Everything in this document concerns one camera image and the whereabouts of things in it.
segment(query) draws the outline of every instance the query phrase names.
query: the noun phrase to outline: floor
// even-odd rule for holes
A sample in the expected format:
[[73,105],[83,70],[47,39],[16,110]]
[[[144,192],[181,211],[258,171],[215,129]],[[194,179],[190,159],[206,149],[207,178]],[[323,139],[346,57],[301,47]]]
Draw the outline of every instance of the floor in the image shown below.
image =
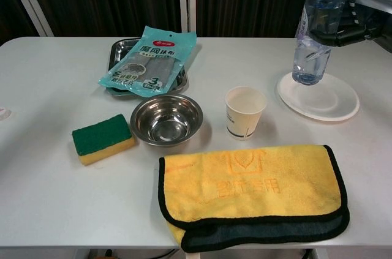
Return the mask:
[[[72,249],[2,249],[0,259],[74,259],[74,253],[75,250]],[[119,256],[120,259],[148,259],[163,253],[164,250],[114,251],[114,255]],[[90,258],[103,254],[103,250],[93,250]],[[302,250],[222,250],[204,253],[202,259],[301,259],[302,254]],[[392,249],[340,248],[329,250],[328,256],[330,259],[390,259]],[[181,251],[170,257],[170,259],[184,258]]]

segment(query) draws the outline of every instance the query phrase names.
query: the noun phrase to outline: plastic water bottle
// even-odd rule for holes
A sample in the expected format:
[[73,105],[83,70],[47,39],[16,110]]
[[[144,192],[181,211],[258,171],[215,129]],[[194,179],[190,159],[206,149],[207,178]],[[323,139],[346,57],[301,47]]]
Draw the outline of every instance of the plastic water bottle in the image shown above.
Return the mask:
[[311,39],[309,31],[335,34],[343,6],[344,0],[306,0],[294,56],[295,81],[310,86],[322,79],[332,47]]

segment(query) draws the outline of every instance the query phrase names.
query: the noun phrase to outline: towel black border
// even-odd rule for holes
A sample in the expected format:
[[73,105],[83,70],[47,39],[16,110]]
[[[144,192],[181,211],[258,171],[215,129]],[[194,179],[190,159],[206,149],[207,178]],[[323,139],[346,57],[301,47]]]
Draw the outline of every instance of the towel black border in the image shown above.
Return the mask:
[[[334,233],[333,235],[336,236],[340,233],[342,233],[347,225],[349,224],[349,209],[347,207],[347,192],[344,186],[343,178],[341,175],[341,172],[339,170],[339,167],[337,165],[335,156],[333,154],[332,149],[324,145],[324,148],[328,152],[328,156],[330,157],[330,161],[332,164],[332,168],[334,170],[335,176],[336,176],[336,181],[339,186],[339,190],[341,193],[341,206],[328,214],[322,214],[322,215],[314,215],[314,216],[259,216],[259,217],[239,217],[239,218],[217,218],[217,217],[212,217],[212,218],[204,218],[192,222],[184,222],[181,220],[176,220],[174,219],[167,207],[166,207],[166,201],[165,201],[165,192],[164,192],[164,181],[165,181],[165,158],[161,157],[159,159],[159,181],[158,181],[158,202],[159,202],[159,207],[160,210],[165,217],[165,219],[172,225],[182,228],[183,230],[192,230],[194,228],[198,227],[203,227],[205,225],[211,225],[211,224],[238,224],[238,223],[267,223],[267,222],[320,222],[320,221],[327,221],[331,220],[334,218],[337,218],[338,216],[342,216],[344,221],[342,221],[341,227],[342,229],[339,229],[340,232]],[[317,241],[321,239],[328,239],[332,238],[334,236],[326,236],[325,238],[319,238],[319,239],[309,239],[308,241]],[[296,238],[295,240],[298,242],[306,242],[306,238],[303,238],[303,240],[298,240],[300,238]],[[289,242],[288,239],[285,238],[280,238],[279,242]]]
[[197,232],[197,230],[186,231],[185,235],[181,241],[181,248],[184,252],[187,253],[196,253],[196,252],[209,252],[209,251],[216,251],[222,250],[229,247],[242,245],[242,244],[284,244],[287,242],[316,242],[316,241],[323,241],[325,239],[331,239],[335,236],[341,234],[349,224],[350,221],[350,213],[347,210],[342,215],[342,222],[333,230],[327,233],[319,233],[317,235],[297,235],[297,236],[280,236],[274,238],[254,238],[254,237],[247,237],[247,238],[236,238],[231,239],[224,242],[218,242],[215,244],[208,244],[204,246],[196,246],[192,247],[188,245],[189,240],[192,238],[192,235]]

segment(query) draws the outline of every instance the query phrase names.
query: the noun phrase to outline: yellow microfiber towel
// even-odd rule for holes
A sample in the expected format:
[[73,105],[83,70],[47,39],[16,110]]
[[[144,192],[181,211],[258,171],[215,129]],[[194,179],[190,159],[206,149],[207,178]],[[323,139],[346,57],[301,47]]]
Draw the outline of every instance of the yellow microfiber towel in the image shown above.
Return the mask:
[[347,194],[328,146],[161,158],[159,205],[185,252],[318,241],[349,223]]

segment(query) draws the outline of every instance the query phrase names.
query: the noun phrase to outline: teal plastic package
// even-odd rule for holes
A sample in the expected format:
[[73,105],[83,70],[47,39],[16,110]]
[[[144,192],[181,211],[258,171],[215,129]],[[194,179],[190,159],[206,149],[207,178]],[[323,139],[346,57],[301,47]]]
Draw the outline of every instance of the teal plastic package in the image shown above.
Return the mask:
[[99,84],[127,89],[142,97],[165,94],[196,40],[196,32],[178,34],[146,26],[138,43],[99,80]]

